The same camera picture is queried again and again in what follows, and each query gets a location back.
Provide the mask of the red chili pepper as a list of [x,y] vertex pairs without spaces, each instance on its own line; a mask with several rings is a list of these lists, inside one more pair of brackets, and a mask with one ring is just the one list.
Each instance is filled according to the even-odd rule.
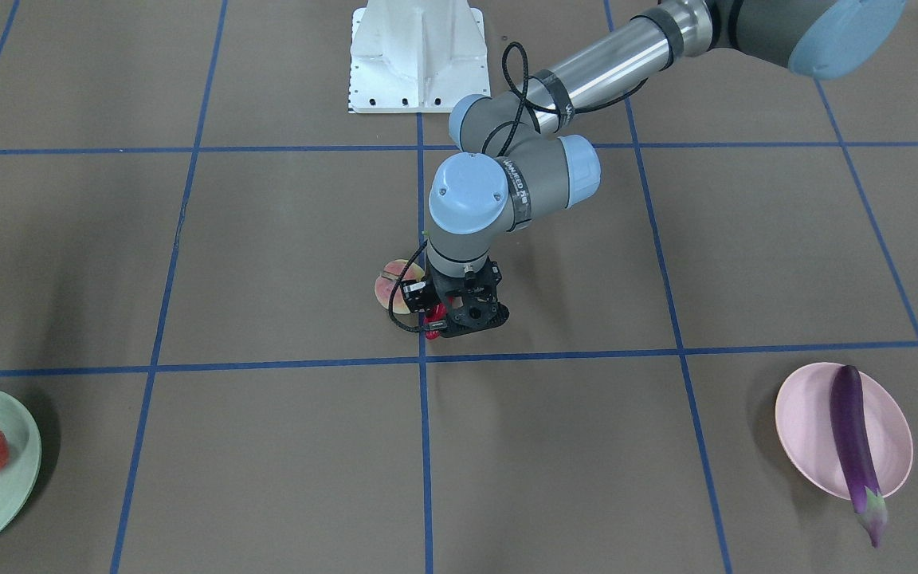
[[[436,322],[445,322],[447,319],[448,305],[445,302],[438,302],[428,313],[424,315],[426,323],[436,323]],[[448,327],[441,327],[441,329],[429,330],[424,333],[424,338],[426,340],[434,340],[444,336],[448,333]]]

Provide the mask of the peach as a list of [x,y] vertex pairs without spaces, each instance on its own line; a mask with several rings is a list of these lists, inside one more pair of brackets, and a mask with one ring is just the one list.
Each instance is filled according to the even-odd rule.
[[424,280],[424,271],[419,264],[412,262],[406,268],[406,259],[394,259],[387,262],[375,278],[373,293],[378,303],[385,309],[392,309],[395,315],[411,315],[413,310],[405,302],[404,287],[410,283]]

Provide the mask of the purple eggplant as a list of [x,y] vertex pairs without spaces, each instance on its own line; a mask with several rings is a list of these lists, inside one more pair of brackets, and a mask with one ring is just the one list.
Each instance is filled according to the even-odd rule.
[[853,512],[872,548],[879,548],[889,511],[869,444],[861,374],[852,364],[843,364],[832,377],[828,414]]

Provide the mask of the pink plate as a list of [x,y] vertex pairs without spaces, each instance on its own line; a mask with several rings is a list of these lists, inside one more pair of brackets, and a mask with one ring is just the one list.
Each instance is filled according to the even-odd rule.
[[891,497],[913,469],[913,434],[902,408],[852,364],[805,364],[787,375],[775,399],[775,429],[795,469],[846,501],[856,478]]

